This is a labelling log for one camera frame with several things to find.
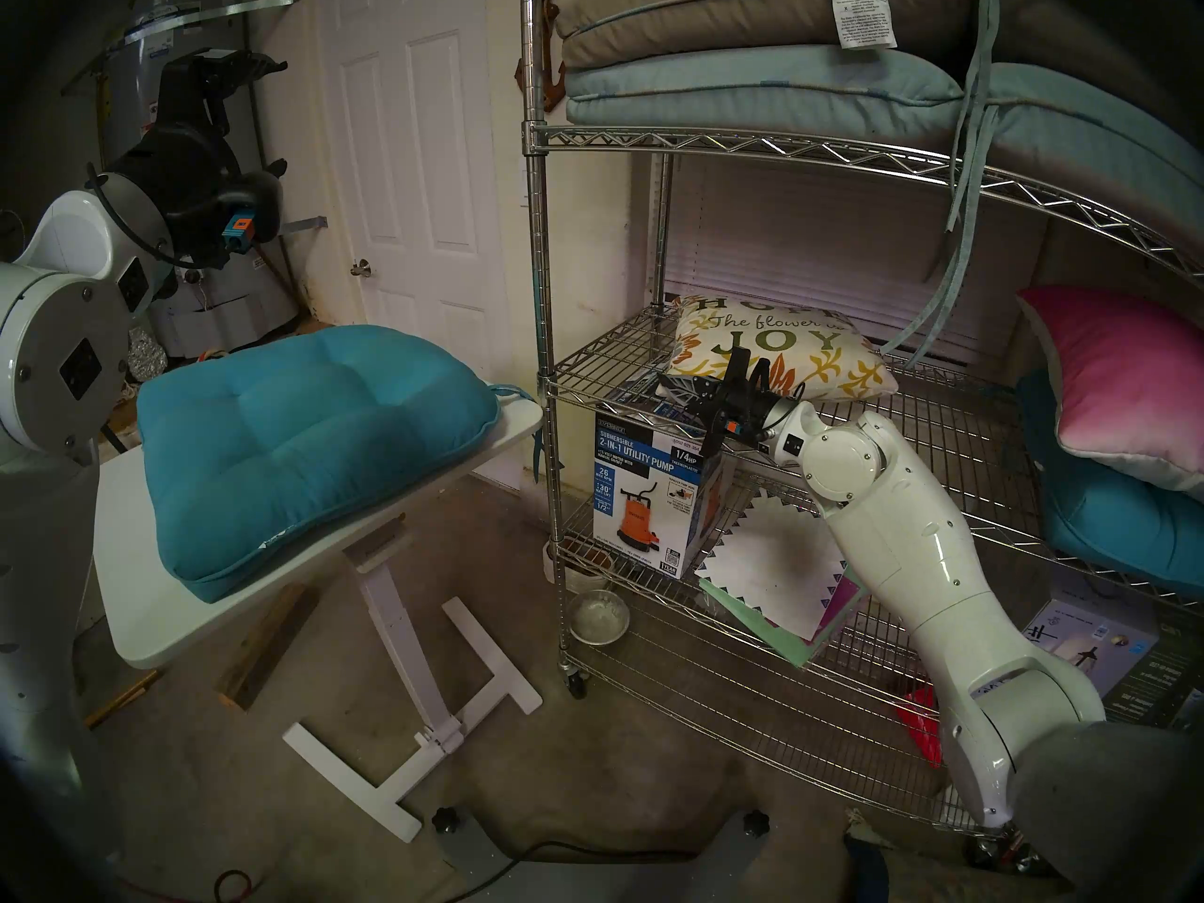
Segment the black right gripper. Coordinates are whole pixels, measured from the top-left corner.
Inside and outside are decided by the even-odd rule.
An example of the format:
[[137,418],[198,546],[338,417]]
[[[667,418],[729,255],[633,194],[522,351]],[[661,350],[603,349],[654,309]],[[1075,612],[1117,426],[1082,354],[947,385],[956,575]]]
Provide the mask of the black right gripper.
[[701,456],[719,454],[731,439],[749,449],[767,445],[771,412],[781,396],[772,384],[772,364],[757,360],[749,370],[751,350],[733,348],[721,379],[708,376],[657,376],[656,396],[667,405],[701,405]]

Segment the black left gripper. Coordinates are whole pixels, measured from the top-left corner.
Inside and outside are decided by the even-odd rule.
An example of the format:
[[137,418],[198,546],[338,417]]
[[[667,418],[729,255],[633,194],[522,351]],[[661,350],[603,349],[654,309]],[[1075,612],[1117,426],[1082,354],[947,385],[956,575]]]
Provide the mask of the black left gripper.
[[[234,81],[256,82],[288,70],[262,53],[235,53]],[[242,172],[224,138],[205,130],[149,130],[104,175],[94,191],[116,226],[132,243],[172,266],[224,267],[232,254],[271,242],[282,224],[279,158]],[[107,183],[122,177],[154,206],[165,225],[136,230],[126,209],[116,206]]]

